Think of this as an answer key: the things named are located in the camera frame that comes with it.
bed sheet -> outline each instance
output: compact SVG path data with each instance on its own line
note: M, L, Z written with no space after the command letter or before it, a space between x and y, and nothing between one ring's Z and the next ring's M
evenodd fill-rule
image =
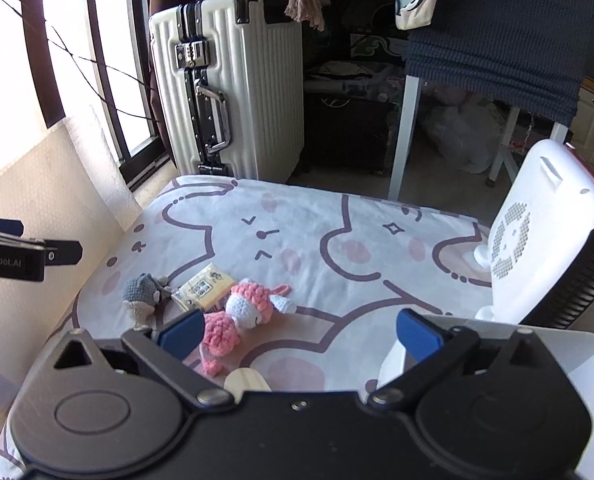
M126 280L150 272L180 286L213 262L235 280L288 284L299 305L296 314L276 314L244 333L222 359L225 372L216 381L236 367L252 367L273 390L357 390L365 396L394 343L401 308L469 318L492 303L490 275L472 254L487 232L472 218L429 208L182 176L106 255L51 342L73 327L95 338L117 337L133 325L122 307ZM170 301L153 322L160 326L180 313ZM201 370L197 351L186 364ZM0 467L4 476L20 470L15 461L20 456L7 428L0 465L13 467Z

white fan heater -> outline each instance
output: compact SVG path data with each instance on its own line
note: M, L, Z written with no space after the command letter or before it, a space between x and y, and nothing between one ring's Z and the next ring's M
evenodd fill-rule
M488 245L493 305L478 319L567 328L594 301L594 173L571 145L528 152Z

fan grille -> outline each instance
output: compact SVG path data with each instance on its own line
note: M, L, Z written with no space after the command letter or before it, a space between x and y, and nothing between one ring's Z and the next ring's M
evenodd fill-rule
M491 273L498 280L505 278L514 264L517 263L523 254L523 250L528 243L528 234L530 233L530 212L523 218L524 213L528 209L528 205L522 202L515 202L504 213L502 221L499 222L496 232L494 233L493 246L490 253L490 260L492 262ZM519 227L513 226L515 222L522 220ZM507 245L514 244L510 248L510 253L506 252Z
M522 324L565 329L594 302L594 230L555 286Z
M519 227L519 242L517 242L517 247L514 248L512 254L514 254L514 260L519 260L520 256L523 254L523 250L526 248L526 243L528 243L528 233L530 232L530 213L526 215L526 218L523 219L522 226Z

crochet doll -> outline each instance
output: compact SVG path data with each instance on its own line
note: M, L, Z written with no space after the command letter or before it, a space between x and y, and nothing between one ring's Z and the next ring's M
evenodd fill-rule
M199 346L204 375L214 377L221 371L217 358L229 354L239 344L241 330L268 323L274 309L283 314L295 313L295 302L283 296L289 292L288 285L270 290L248 279L233 286L225 309L204 316L205 329Z
M170 291L168 278L153 278L144 273L128 280L124 288L124 308L135 326L148 324L155 308L170 298Z

gray crochet toy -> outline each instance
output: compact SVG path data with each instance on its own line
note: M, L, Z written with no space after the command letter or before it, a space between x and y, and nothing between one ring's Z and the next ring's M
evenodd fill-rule
M140 274L126 282L124 307L136 326L148 324L155 307L170 298L171 288L167 285L168 278L155 279L151 274Z

